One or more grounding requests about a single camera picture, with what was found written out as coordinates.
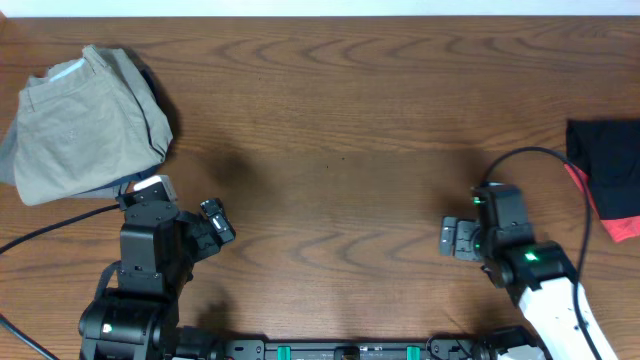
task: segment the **red fabric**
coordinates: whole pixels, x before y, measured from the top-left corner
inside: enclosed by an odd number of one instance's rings
[[[580,180],[578,179],[577,175],[571,170],[569,166],[565,165],[564,168],[569,172],[569,175],[571,175],[571,178],[573,179],[573,182],[576,183],[576,185],[578,186],[578,189],[584,192],[584,189],[582,189],[582,186],[580,185]],[[586,184],[587,180],[589,180],[589,177],[580,169],[578,169],[578,172],[580,173],[580,177]],[[587,189],[587,193],[589,195],[589,202],[591,202],[591,207],[597,214],[598,209],[596,209],[595,207],[595,204],[593,202],[593,198],[591,197],[591,193],[589,192],[589,189]],[[609,235],[611,235],[611,237],[613,238],[613,241],[617,243],[621,242],[622,240],[628,239],[630,237],[640,236],[640,215],[631,216],[623,219],[600,220],[600,222],[602,222],[602,225],[604,226],[604,228],[607,230]]]

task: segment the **black cloth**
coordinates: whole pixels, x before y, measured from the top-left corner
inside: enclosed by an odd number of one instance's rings
[[[588,177],[601,220],[640,215],[640,121],[575,121],[567,157]]]

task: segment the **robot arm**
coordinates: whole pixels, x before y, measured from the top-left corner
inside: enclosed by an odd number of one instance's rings
[[[507,290],[555,360],[595,358],[574,311],[572,291],[579,286],[580,311],[598,353],[602,359],[617,359],[562,248],[535,242],[520,190],[489,184],[474,189],[473,196],[479,220],[445,218],[441,253],[483,262],[482,270],[496,288]]]
[[[222,203],[200,204],[206,217],[180,211],[167,176],[136,184],[116,200],[125,214],[122,260],[105,270],[104,288],[82,314],[80,358],[221,360],[222,342],[177,325],[178,298],[193,279],[193,266],[235,238]],[[113,270],[118,287],[107,289]]]

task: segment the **wood grain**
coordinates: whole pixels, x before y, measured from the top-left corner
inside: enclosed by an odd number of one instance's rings
[[[427,338],[524,323],[477,267],[437,254],[443,215],[501,152],[564,148],[567,118],[640,114],[636,18],[21,19],[0,38],[0,131],[29,74],[124,47],[148,65],[176,135],[162,167],[196,210],[221,197],[238,238],[197,265],[181,323],[271,339]],[[540,238],[575,259],[580,194],[553,159],[497,179],[525,191]],[[0,243],[110,202],[36,207],[0,186]],[[62,358],[100,271],[109,213],[1,257],[0,311]],[[621,359],[640,357],[640,244],[600,225],[584,285]],[[34,353],[6,333],[2,358]]]
[[[4,16],[4,13],[0,10],[0,38],[2,38],[2,30],[4,30],[4,25],[7,22],[7,17]]]

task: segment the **folded khaki pants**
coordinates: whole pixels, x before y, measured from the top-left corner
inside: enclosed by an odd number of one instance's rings
[[[121,49],[83,57],[29,78],[20,92],[15,181],[22,201],[41,204],[162,163],[166,116]]]
[[[7,135],[0,145],[0,183],[16,186],[16,178],[13,173],[13,163],[16,157],[16,141],[18,131],[15,121],[11,122]],[[72,195],[76,199],[113,199],[127,192],[129,182],[123,182],[110,187],[101,187],[84,193]]]

